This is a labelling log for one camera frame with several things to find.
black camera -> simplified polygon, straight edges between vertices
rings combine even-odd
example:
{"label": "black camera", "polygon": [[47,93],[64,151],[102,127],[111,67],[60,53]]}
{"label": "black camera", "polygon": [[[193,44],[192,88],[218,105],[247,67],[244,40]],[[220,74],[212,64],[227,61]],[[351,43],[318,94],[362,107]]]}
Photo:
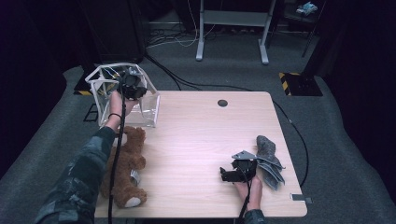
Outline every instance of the black camera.
{"label": "black camera", "polygon": [[122,92],[127,99],[137,100],[147,92],[146,88],[138,86],[140,81],[141,79],[138,76],[124,75],[119,79],[118,91]]}
{"label": "black camera", "polygon": [[234,160],[234,171],[225,171],[220,167],[221,179],[227,182],[248,182],[256,175],[256,160]]}

teddy bear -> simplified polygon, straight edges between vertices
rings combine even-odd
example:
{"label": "teddy bear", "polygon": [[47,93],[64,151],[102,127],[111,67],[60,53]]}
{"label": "teddy bear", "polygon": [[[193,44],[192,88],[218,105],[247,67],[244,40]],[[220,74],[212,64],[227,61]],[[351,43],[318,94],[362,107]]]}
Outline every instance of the teddy bear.
{"label": "teddy bear", "polygon": [[[131,178],[133,171],[142,170],[146,166],[146,159],[141,154],[146,132],[142,128],[130,126],[125,126],[123,132],[126,135],[126,142],[120,147],[114,187],[111,191],[114,203],[119,208],[138,206],[147,200],[147,193],[137,187],[138,178]],[[104,180],[100,187],[100,191],[105,198],[109,198],[111,169],[116,149],[117,147],[111,149]]]}

hand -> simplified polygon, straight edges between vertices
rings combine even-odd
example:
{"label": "hand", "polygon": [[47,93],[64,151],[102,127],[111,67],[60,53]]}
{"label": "hand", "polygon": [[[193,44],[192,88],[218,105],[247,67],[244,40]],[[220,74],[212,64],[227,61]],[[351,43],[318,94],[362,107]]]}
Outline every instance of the hand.
{"label": "hand", "polygon": [[[239,196],[242,199],[242,203],[245,202],[246,197],[248,196],[248,184],[237,182],[233,183],[238,190]],[[251,188],[250,188],[250,198],[249,203],[247,204],[247,211],[253,209],[261,209],[260,204],[262,203],[262,182],[257,176],[254,176],[251,180]]]}
{"label": "hand", "polygon": [[[131,113],[134,106],[138,103],[138,101],[125,99],[125,117]],[[113,91],[110,95],[110,114],[118,114],[120,116],[122,115],[122,99],[120,93],[117,91]],[[110,116],[106,126],[116,132],[120,126],[120,117],[116,115]]]}
{"label": "hand", "polygon": [[[125,116],[129,115],[132,111],[132,108],[134,108],[134,106],[138,103],[139,102],[137,100],[132,101],[125,99]],[[112,113],[118,115],[122,114],[122,99],[120,93],[117,91],[113,91],[110,95],[110,114]]]}

dark wall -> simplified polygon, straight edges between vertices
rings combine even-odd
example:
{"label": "dark wall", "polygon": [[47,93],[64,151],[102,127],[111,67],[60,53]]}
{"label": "dark wall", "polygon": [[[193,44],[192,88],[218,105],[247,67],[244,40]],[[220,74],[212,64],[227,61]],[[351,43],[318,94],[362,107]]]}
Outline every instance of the dark wall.
{"label": "dark wall", "polygon": [[89,24],[100,63],[140,63],[146,53],[149,20],[137,0],[77,0]]}
{"label": "dark wall", "polygon": [[82,65],[90,73],[100,58],[80,1],[22,0],[60,68],[66,71]]}
{"label": "dark wall", "polygon": [[2,1],[0,24],[0,176],[3,176],[59,101],[66,83],[21,0]]}
{"label": "dark wall", "polygon": [[396,17],[393,1],[358,1],[350,10],[334,67],[325,81],[347,133],[379,172],[396,202]]}

wire frame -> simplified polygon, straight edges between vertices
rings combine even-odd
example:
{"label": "wire frame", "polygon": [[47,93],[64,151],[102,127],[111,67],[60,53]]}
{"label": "wire frame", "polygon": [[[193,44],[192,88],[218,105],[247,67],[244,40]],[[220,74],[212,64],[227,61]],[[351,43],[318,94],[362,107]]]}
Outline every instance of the wire frame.
{"label": "wire frame", "polygon": [[134,127],[155,127],[161,95],[151,83],[146,72],[134,63],[112,63],[99,65],[85,81],[91,86],[91,93],[98,108],[98,125],[106,124],[109,115],[109,96],[119,86],[119,77],[138,76],[139,86],[148,89],[139,99],[131,113],[125,118],[125,125]]}

